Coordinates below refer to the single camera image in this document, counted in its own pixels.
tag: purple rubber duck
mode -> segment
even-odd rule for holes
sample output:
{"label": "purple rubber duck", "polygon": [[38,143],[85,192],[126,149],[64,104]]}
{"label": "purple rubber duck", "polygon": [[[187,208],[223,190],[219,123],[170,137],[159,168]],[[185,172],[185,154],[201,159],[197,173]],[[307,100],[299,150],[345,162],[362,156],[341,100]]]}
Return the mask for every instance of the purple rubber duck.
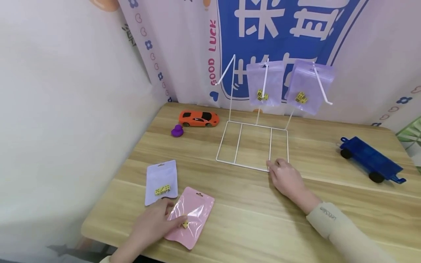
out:
{"label": "purple rubber duck", "polygon": [[180,137],[181,135],[183,135],[184,131],[183,131],[183,127],[179,124],[177,124],[174,129],[171,130],[171,135],[174,137]]}

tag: orange toy car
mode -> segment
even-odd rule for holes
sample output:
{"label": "orange toy car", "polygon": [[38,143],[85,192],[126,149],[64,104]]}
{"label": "orange toy car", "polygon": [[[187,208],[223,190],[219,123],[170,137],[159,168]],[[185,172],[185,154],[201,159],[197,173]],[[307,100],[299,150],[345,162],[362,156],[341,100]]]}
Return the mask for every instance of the orange toy car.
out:
{"label": "orange toy car", "polygon": [[179,122],[184,127],[201,126],[214,127],[219,123],[219,117],[214,112],[182,111]]}

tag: yellow dice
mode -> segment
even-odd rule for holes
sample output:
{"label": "yellow dice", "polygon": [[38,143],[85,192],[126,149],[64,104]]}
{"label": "yellow dice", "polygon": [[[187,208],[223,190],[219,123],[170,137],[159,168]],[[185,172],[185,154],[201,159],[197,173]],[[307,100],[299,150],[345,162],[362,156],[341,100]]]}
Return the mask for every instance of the yellow dice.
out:
{"label": "yellow dice", "polygon": [[298,93],[297,97],[295,98],[296,102],[304,104],[307,102],[306,94],[304,92]]}
{"label": "yellow dice", "polygon": [[160,188],[156,189],[155,190],[155,195],[156,196],[162,195],[163,193],[166,193],[166,192],[170,191],[170,189],[171,189],[170,185],[167,184],[167,185],[165,185],[163,187],[160,187]]}
{"label": "yellow dice", "polygon": [[263,90],[258,90],[257,91],[257,99],[258,100],[265,100],[265,101],[267,101],[267,99],[269,98],[269,95],[266,93],[265,95],[264,95],[264,97],[262,97],[262,95],[263,95]]}
{"label": "yellow dice", "polygon": [[184,229],[187,229],[189,227],[189,221],[188,220],[184,221],[182,226],[184,227]]}

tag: wooden table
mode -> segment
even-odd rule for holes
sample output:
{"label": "wooden table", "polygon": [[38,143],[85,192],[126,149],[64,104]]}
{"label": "wooden table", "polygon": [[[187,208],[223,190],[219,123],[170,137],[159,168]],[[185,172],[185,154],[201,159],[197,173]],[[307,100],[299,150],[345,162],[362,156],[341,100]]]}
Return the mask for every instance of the wooden table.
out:
{"label": "wooden table", "polygon": [[[214,111],[213,128],[171,129],[183,109]],[[232,120],[253,122],[255,112],[232,112]],[[270,183],[267,173],[215,161],[228,110],[168,103],[143,135],[82,226],[88,238],[118,247],[137,215],[145,210],[146,167],[177,161],[179,193],[190,186],[215,198],[202,234],[191,252],[177,242],[161,240],[145,256],[168,263],[343,262],[333,246],[308,224],[304,214]],[[259,123],[284,128],[288,118],[262,114]],[[229,124],[220,158],[233,160],[239,125]],[[400,263],[421,258],[421,176],[386,128],[292,118],[290,162],[305,184],[326,202],[335,203],[352,221]],[[376,184],[349,160],[337,143],[358,136],[404,170],[403,185]],[[274,131],[272,156],[286,157],[285,135]],[[265,167],[269,130],[244,126],[237,162]]]}

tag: black toy wheel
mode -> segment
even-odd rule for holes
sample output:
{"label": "black toy wheel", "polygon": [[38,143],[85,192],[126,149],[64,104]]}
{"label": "black toy wheel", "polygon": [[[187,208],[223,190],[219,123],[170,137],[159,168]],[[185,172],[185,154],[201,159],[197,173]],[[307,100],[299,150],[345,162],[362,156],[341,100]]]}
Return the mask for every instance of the black toy wheel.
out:
{"label": "black toy wheel", "polygon": [[348,150],[348,149],[342,149],[342,150],[341,150],[341,156],[342,156],[343,158],[345,158],[345,159],[349,159],[349,158],[351,158],[351,157],[352,157],[352,153],[351,153],[351,151],[350,151],[350,150]]}
{"label": "black toy wheel", "polygon": [[384,177],[377,173],[377,172],[371,172],[368,174],[368,177],[375,183],[381,183],[384,181]]}

